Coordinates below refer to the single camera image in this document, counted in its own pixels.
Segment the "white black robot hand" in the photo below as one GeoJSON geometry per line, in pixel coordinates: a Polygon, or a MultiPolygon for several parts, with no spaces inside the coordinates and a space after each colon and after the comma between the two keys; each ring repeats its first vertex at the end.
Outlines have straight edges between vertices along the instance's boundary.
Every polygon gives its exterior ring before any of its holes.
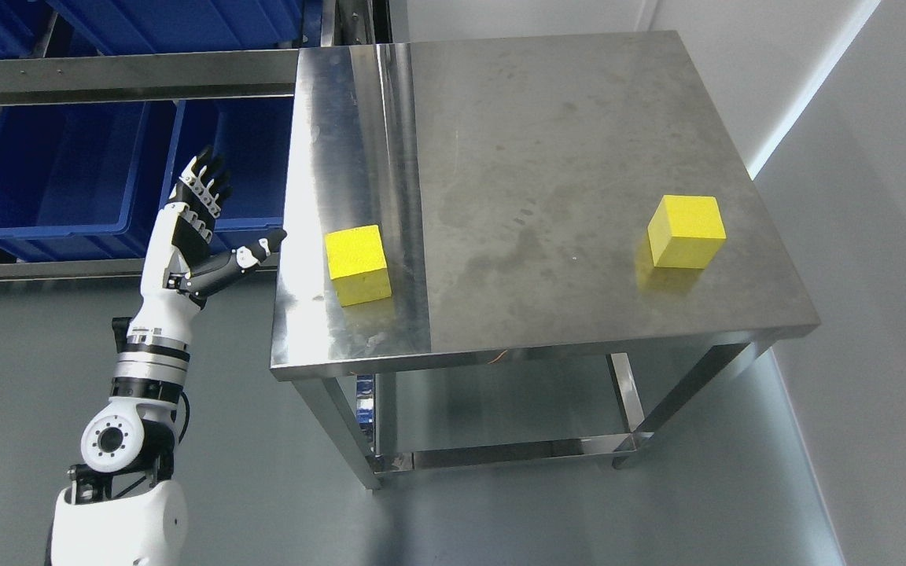
{"type": "Polygon", "coordinates": [[[204,308],[209,298],[254,273],[287,238],[277,228],[236,248],[212,253],[212,238],[231,195],[229,168],[211,145],[190,158],[159,209],[139,291],[144,300],[204,308]]]}

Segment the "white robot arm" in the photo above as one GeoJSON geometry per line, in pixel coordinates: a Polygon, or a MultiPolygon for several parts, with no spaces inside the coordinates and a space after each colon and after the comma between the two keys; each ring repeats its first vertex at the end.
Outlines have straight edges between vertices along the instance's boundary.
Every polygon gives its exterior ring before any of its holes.
{"type": "Polygon", "coordinates": [[[57,496],[46,565],[177,565],[186,544],[186,495],[174,480],[176,421],[190,365],[194,301],[144,293],[137,314],[116,319],[108,404],[80,435],[82,462],[57,496]]]}

